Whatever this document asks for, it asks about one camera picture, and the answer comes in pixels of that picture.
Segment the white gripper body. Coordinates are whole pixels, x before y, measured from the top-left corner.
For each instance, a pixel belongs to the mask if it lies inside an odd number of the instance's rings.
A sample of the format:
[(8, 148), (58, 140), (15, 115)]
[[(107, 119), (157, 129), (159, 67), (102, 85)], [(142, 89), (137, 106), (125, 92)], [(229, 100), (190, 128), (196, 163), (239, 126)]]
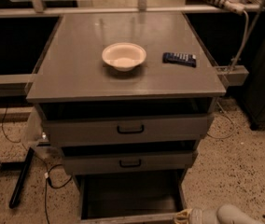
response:
[(219, 224), (214, 209), (193, 208), (188, 221), (189, 224)]

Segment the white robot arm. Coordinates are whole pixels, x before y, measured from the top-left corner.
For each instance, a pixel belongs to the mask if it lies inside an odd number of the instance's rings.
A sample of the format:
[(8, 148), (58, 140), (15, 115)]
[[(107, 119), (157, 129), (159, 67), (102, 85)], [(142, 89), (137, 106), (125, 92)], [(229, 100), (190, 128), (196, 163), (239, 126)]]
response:
[(174, 216), (174, 224), (264, 224), (232, 204), (217, 209), (189, 208)]

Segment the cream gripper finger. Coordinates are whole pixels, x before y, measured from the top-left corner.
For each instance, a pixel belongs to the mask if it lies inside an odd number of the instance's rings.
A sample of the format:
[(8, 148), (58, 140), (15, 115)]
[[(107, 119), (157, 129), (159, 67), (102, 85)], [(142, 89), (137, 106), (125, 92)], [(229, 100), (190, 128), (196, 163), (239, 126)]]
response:
[(189, 224), (191, 209), (184, 209), (174, 215), (174, 224)]

